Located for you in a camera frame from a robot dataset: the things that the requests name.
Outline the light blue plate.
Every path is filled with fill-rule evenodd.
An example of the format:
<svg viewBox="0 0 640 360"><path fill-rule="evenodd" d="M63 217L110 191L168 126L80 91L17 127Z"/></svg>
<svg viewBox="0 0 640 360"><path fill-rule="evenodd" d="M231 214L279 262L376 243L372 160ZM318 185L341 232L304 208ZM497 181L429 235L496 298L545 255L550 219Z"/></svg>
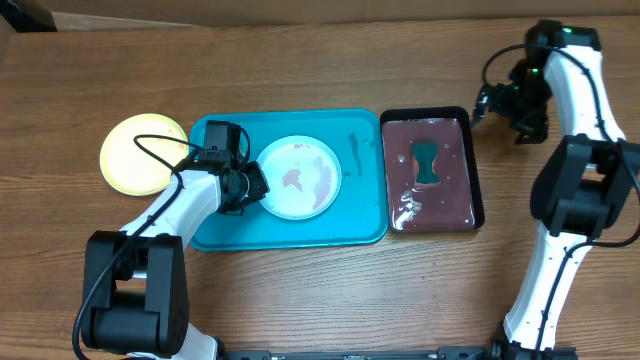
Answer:
<svg viewBox="0 0 640 360"><path fill-rule="evenodd" d="M257 158L269 191L261 205L285 220L326 211L341 188L341 164L328 145L310 136L280 138Z"/></svg>

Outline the green sponge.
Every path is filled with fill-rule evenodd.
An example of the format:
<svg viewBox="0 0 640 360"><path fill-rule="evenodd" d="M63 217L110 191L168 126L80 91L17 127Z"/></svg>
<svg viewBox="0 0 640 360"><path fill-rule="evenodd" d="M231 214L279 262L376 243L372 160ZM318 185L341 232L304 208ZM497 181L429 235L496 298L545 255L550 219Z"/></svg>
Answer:
<svg viewBox="0 0 640 360"><path fill-rule="evenodd" d="M417 186L440 183L440 177L434 171L437 153L438 145L435 142L419 142L412 145L413 171Z"/></svg>

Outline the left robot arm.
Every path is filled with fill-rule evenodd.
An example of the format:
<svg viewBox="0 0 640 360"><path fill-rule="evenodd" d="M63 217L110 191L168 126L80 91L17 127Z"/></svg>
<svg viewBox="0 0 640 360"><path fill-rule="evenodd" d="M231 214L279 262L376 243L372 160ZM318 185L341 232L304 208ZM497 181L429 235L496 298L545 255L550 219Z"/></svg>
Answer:
<svg viewBox="0 0 640 360"><path fill-rule="evenodd" d="M77 358L85 348L127 359L223 358L219 340L189 320L184 250L210 215L241 216L268 186L238 124L210 120L203 144L189 148L168 167L169 186L145 212L88 239L72 331Z"/></svg>

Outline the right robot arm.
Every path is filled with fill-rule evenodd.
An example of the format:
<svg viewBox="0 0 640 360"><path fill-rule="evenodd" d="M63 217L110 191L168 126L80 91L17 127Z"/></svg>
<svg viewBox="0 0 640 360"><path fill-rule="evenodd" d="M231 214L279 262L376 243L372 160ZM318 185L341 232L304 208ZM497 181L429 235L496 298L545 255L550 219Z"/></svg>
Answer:
<svg viewBox="0 0 640 360"><path fill-rule="evenodd" d="M525 56L509 83L480 88L473 123L489 112L509 120L519 144L548 136L547 105L556 104L562 139L536 177L530 211L534 250L516 301L484 356L487 359L574 359L557 349L556 331L578 269L593 248L623 248L601 240L631 192L639 190L639 147L627 141L612 114L602 77L602 46L593 28L540 20L520 49Z"/></svg>

